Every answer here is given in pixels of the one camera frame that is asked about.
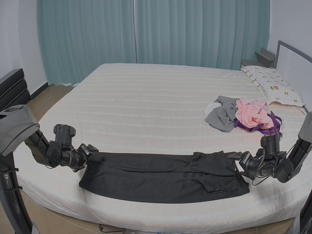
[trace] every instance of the white wall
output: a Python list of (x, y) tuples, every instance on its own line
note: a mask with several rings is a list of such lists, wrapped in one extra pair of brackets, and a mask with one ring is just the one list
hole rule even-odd
[(312, 57), (312, 0), (271, 0), (268, 50), (281, 40)]
[(0, 0), (0, 78), (22, 68), (29, 93), (43, 84), (37, 33), (37, 0)]

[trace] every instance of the bed sheet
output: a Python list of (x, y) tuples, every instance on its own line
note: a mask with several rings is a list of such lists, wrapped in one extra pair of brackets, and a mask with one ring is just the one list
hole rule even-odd
[[(103, 152), (193, 154), (260, 148), (261, 133), (207, 127), (204, 110), (219, 95), (261, 99), (243, 71), (152, 65), (104, 64), (56, 103), (40, 120), (48, 140), (57, 123), (76, 128), (73, 145), (92, 144)], [(283, 119), (281, 150), (297, 140), (305, 118), (296, 106), (272, 103)], [(312, 157), (282, 184), (269, 178), (250, 193), (190, 204), (154, 204), (102, 197), (79, 188), (84, 170), (47, 169), (22, 143), (14, 152), (18, 180), (39, 205), (96, 223), (151, 232), (222, 233), (294, 217), (312, 187)]]

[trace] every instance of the tile floor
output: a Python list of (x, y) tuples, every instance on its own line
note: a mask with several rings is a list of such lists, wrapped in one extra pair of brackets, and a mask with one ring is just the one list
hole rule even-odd
[[(28, 103), (34, 116), (39, 121), (42, 116), (64, 95), (72, 90), (71, 86), (52, 85), (39, 94), (34, 100)], [(102, 233), (99, 230), (99, 224), (79, 220), (66, 216), (36, 204), (26, 193), (21, 191), (24, 204), (30, 218), (36, 223), (40, 234), (89, 234)], [(258, 227), (247, 228), (243, 230), (227, 232), (227, 234), (282, 234), (292, 224), (293, 219), (287, 219), (277, 223), (262, 225)], [(103, 231), (120, 231), (116, 234), (122, 234), (122, 228), (113, 226), (103, 226)], [(4, 210), (0, 204), (0, 234), (13, 234)]]

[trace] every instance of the pillowcase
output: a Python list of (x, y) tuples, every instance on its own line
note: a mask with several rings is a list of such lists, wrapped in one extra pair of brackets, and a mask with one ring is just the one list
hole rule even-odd
[(284, 78), (274, 68), (260, 66), (245, 66), (243, 70), (256, 85), (268, 105), (271, 102), (279, 102), (284, 105), (295, 105), (302, 107), (303, 102), (300, 95), (285, 82)]

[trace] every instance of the curtain fold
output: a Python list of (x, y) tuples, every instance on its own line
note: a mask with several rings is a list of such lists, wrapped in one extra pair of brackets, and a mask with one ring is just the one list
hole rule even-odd
[(138, 63), (240, 69), (267, 48), (270, 0), (135, 0)]
[(134, 0), (37, 0), (48, 84), (78, 83), (103, 63), (136, 63)]

